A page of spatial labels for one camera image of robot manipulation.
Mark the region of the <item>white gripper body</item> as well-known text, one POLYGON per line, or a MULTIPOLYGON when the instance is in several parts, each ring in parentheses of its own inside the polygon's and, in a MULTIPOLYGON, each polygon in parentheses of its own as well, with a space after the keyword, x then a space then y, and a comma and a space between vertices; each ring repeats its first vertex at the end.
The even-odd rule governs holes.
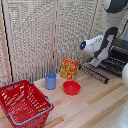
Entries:
POLYGON ((90 65, 97 67, 100 62, 103 61, 103 58, 95 58, 93 57, 92 60, 89 62, 90 65))

